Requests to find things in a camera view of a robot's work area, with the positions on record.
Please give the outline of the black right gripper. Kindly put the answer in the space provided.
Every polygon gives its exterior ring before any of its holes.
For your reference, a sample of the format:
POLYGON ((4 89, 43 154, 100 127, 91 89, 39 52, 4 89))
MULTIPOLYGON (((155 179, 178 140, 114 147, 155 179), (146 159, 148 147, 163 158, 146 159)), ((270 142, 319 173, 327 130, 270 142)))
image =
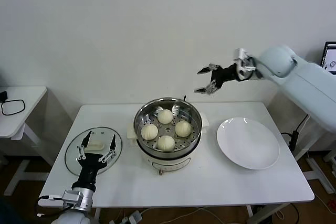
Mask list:
POLYGON ((212 72, 211 83, 205 87, 196 88, 194 93, 211 95, 220 89, 225 82, 233 80, 240 81, 237 74, 237 65, 235 63, 226 68, 210 63, 207 67, 198 71, 197 74, 205 74, 209 72, 212 72))

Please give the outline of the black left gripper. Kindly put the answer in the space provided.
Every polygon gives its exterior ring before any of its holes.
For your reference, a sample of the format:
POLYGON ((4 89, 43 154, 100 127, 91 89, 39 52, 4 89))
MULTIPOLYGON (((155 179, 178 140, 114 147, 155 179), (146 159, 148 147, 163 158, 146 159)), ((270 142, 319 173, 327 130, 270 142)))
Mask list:
POLYGON ((116 148, 116 135, 113 135, 109 151, 102 154, 86 153, 85 148, 88 146, 92 130, 83 138, 81 144, 77 146, 78 155, 76 161, 81 166, 81 172, 79 174, 78 180, 73 183, 72 189, 74 188, 85 188, 89 190, 96 190, 96 176, 100 169, 107 167, 106 162, 111 159, 115 154, 116 148))

